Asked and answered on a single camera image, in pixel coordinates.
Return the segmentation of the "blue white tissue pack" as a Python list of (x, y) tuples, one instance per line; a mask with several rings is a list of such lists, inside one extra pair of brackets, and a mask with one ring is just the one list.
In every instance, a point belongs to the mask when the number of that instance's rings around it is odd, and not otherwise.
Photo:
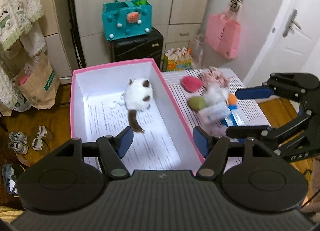
[(221, 120), (221, 124), (230, 127), (230, 126), (245, 126), (245, 121), (243, 117), (240, 115), (239, 109), (237, 105), (230, 105), (228, 107), (230, 109), (230, 114)]

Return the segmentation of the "small white tissue pack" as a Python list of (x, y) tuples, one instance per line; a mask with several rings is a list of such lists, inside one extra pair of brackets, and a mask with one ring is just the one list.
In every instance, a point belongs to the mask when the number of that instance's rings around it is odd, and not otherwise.
[(211, 124), (222, 120), (231, 114), (231, 110), (224, 102), (206, 107), (198, 112), (198, 116), (203, 124)]

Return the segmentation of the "white mesh bath pouf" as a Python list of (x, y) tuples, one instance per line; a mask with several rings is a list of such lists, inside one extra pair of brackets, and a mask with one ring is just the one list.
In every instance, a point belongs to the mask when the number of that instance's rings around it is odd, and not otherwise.
[(203, 98), (206, 102), (206, 107), (220, 102), (226, 102), (228, 98), (228, 90), (217, 84), (210, 84), (206, 92), (203, 94)]

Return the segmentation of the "floral pink cloth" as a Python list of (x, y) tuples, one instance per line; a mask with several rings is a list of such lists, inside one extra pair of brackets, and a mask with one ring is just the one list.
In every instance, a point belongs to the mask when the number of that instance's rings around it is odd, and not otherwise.
[(226, 78), (220, 70), (212, 66), (208, 71), (204, 71), (201, 74), (201, 80), (205, 89), (208, 89), (210, 85), (217, 85), (221, 88), (227, 88), (229, 86), (229, 79)]

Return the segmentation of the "green sponge ball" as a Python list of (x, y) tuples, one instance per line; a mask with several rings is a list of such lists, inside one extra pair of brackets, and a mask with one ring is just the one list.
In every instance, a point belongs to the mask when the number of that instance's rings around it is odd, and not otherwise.
[(189, 107), (195, 112), (200, 111), (206, 107), (206, 102), (201, 96), (193, 96), (188, 99), (187, 103)]

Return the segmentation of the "white panda plush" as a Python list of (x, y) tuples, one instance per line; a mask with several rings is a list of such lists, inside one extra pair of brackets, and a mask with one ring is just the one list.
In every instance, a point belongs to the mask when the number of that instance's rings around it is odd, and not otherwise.
[(128, 122), (134, 132), (144, 133), (137, 121), (137, 112), (148, 110), (153, 99), (153, 89), (145, 78), (130, 79), (124, 100), (128, 110)]

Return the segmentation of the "pink fluffy puff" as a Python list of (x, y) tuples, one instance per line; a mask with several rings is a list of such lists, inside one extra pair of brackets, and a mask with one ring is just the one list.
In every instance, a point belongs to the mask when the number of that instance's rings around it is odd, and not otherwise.
[(199, 78), (185, 76), (181, 79), (180, 84), (189, 93), (194, 93), (203, 87), (203, 82)]

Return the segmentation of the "orange sponge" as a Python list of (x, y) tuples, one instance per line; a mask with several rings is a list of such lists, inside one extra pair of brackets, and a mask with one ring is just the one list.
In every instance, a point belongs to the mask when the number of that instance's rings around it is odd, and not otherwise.
[(229, 106), (234, 106), (237, 104), (237, 98), (234, 94), (229, 93), (228, 94), (228, 98), (227, 98), (227, 102)]

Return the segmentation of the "striped tablecloth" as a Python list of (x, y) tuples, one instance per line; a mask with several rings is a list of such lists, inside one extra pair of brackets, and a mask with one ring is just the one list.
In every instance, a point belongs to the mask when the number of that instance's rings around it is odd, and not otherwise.
[(201, 127), (209, 135), (221, 137), (228, 126), (269, 125), (269, 122), (255, 100), (239, 100), (235, 96), (238, 89), (244, 88), (236, 74), (227, 68), (215, 70), (218, 79), (226, 82), (209, 83), (195, 92), (188, 92), (182, 84), (184, 79), (199, 79), (208, 69), (163, 72), (163, 78), (176, 99), (190, 131)]

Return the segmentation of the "pink cardboard box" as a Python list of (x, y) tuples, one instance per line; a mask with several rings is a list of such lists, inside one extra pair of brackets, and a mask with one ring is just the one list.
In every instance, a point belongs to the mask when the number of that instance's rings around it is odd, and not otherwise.
[(129, 172), (190, 170), (203, 162), (191, 130), (153, 59), (75, 70), (71, 88), (71, 136), (93, 142), (126, 127), (133, 140), (119, 149)]

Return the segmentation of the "white door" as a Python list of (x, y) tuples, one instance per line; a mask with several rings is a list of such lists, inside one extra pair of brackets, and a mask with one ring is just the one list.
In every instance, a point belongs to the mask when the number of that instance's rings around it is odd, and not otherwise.
[(272, 73), (301, 72), (318, 38), (319, 0), (293, 0), (275, 39), (254, 63), (244, 84), (259, 85)]

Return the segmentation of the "patterned slippers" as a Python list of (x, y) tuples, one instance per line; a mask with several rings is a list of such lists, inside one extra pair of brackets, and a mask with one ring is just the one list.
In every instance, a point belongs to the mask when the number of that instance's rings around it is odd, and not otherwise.
[(44, 125), (36, 128), (35, 135), (29, 137), (23, 132), (11, 132), (9, 133), (8, 148), (14, 151), (16, 154), (26, 155), (29, 149), (39, 152), (48, 152), (49, 148), (45, 142), (47, 135), (47, 129)]

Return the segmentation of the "brown paper bag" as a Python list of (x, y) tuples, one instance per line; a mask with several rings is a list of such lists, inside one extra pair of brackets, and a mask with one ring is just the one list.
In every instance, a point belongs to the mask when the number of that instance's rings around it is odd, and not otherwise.
[(40, 53), (32, 63), (26, 63), (21, 69), (15, 85), (33, 107), (48, 110), (55, 104), (60, 83), (49, 59)]

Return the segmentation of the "black suitcase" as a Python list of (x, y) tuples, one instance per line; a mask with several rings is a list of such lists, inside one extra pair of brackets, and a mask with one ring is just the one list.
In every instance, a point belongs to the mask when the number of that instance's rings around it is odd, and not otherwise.
[(161, 64), (164, 37), (154, 27), (148, 34), (110, 41), (112, 62), (152, 58), (158, 67)]

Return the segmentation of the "teal felt tote bag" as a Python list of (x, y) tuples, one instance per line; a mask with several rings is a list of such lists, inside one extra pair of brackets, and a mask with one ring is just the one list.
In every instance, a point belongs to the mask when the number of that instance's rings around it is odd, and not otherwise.
[(114, 0), (103, 4), (101, 14), (106, 40), (114, 41), (152, 31), (152, 5), (148, 0)]

